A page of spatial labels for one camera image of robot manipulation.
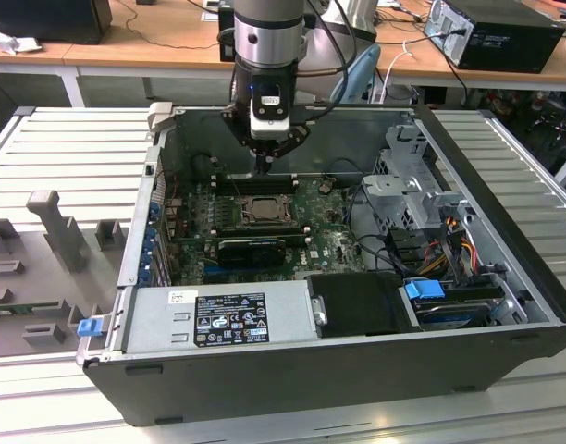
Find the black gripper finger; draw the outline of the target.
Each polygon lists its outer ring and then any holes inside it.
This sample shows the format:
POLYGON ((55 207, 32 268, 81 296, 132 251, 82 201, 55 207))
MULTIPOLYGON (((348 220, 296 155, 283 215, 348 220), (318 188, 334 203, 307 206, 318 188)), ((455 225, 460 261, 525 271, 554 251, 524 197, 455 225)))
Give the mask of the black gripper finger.
POLYGON ((254 169, 256 173, 265 175, 267 173, 267 162, 265 159, 266 145, 262 141, 255 140, 252 137, 249 113, 240 112, 235 105, 227 105, 222 109, 220 114, 239 144, 249 151, 254 158, 254 169))
POLYGON ((301 146, 309 137, 307 124, 292 127, 285 139, 280 141, 268 141, 265 151, 265 172, 271 169, 275 160, 282 159, 285 155, 301 146))

